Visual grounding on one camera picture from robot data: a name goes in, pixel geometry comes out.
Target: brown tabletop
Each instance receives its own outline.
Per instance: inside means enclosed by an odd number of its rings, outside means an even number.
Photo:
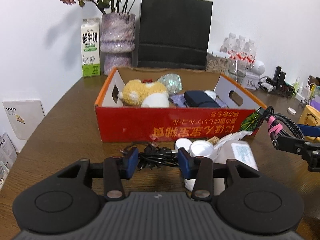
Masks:
[[[47,114],[19,154],[0,193],[1,240],[11,239],[19,232],[12,214],[12,202],[22,190],[80,158],[102,162],[106,157],[120,156],[119,151],[127,143],[102,143],[93,109],[105,78],[79,80]],[[266,105],[272,105],[276,112],[286,114],[288,107],[296,109],[297,114],[292,117],[294,121],[302,113],[298,100],[268,95],[263,91],[255,94]],[[298,233],[305,239],[320,239],[320,174],[308,172],[308,165],[300,156],[276,151],[265,123],[255,138],[246,140],[261,172],[302,195],[305,213]],[[173,148],[173,142],[160,145]],[[152,171],[144,169],[123,184],[127,192],[185,190],[179,169],[169,167]],[[102,194],[102,179],[94,180],[93,189]]]

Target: marbled ceramic vase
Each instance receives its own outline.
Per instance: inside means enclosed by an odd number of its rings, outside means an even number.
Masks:
[[[113,67],[131,65],[131,52],[135,49],[135,18],[135,14],[127,13],[102,15],[100,50],[106,52],[105,75],[108,75]]]

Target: milk carton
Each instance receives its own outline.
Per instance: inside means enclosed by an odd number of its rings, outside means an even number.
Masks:
[[[84,77],[100,75],[99,18],[83,19],[81,60]]]

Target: white box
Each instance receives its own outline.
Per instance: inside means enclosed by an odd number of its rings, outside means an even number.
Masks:
[[[260,76],[247,71],[246,76],[243,78],[241,85],[244,88],[256,90],[259,87]]]
[[[99,18],[83,19],[81,25],[81,60],[84,77],[100,75]]]

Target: black shopping bag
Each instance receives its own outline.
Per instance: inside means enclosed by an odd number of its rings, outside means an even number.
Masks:
[[[142,0],[138,67],[205,69],[212,1]]]

